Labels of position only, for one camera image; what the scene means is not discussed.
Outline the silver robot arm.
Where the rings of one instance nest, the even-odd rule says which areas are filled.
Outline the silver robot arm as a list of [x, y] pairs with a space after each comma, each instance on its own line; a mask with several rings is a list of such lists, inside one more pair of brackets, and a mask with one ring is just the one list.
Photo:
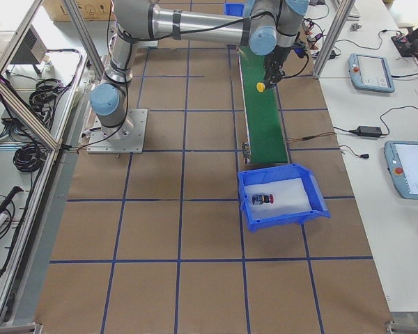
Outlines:
[[283, 64], [297, 47], [308, 1], [247, 1], [241, 17], [162, 8], [152, 1], [113, 1], [116, 34], [109, 42], [104, 78], [91, 92], [91, 108], [103, 139], [123, 141], [134, 129], [128, 111], [132, 64], [141, 42], [166, 38], [246, 46], [264, 56], [265, 74], [259, 92], [274, 88], [284, 77]]

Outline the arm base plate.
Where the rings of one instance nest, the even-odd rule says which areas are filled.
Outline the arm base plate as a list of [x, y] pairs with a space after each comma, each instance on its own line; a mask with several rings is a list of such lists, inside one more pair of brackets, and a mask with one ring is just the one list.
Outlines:
[[86, 147], [89, 154], [123, 154], [142, 153], [148, 109], [130, 109], [123, 127], [111, 138], [107, 138], [112, 131], [101, 128], [98, 117], [95, 117], [94, 127], [98, 129], [91, 132], [91, 144]]

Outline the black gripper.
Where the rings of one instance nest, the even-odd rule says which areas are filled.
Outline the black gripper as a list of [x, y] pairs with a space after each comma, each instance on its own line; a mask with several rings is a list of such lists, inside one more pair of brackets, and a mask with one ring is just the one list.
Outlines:
[[285, 72], [283, 65], [290, 52], [290, 47], [280, 47], [277, 45], [271, 53], [265, 56], [263, 63], [265, 70], [263, 83], [266, 89], [272, 88], [272, 82], [276, 86], [284, 78]]

